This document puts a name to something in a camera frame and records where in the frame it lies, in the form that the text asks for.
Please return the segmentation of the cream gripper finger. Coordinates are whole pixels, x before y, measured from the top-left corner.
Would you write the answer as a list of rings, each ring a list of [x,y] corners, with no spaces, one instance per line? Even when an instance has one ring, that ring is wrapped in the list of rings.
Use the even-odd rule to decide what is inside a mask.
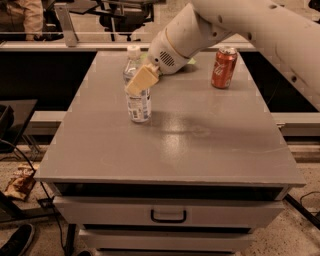
[[[125,91],[138,96],[142,91],[149,89],[159,81],[159,67],[153,64],[143,64],[137,73],[130,79]]]

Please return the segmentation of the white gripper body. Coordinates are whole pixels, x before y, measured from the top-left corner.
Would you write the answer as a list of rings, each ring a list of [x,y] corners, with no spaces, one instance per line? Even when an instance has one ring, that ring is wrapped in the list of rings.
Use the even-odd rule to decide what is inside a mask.
[[[174,74],[190,60],[188,50],[184,32],[164,29],[151,42],[148,60],[158,66],[162,74]]]

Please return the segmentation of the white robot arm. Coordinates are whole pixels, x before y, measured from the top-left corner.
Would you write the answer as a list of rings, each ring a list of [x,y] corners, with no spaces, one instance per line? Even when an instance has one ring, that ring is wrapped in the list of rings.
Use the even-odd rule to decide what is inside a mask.
[[[125,87],[138,95],[199,51],[239,34],[320,110],[320,25],[271,0],[191,0],[152,40]]]

